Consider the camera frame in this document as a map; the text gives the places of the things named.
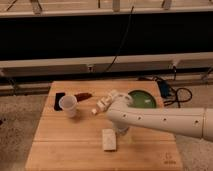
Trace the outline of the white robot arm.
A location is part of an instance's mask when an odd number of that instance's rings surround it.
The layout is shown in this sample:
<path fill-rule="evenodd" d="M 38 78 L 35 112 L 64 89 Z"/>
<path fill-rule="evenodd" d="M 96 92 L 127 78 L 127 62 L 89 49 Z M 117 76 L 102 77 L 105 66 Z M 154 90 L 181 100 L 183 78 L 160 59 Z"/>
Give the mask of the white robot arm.
<path fill-rule="evenodd" d="M 213 109 L 133 108 L 127 94 L 116 97 L 107 117 L 119 129 L 130 125 L 200 138 L 213 142 Z"/>

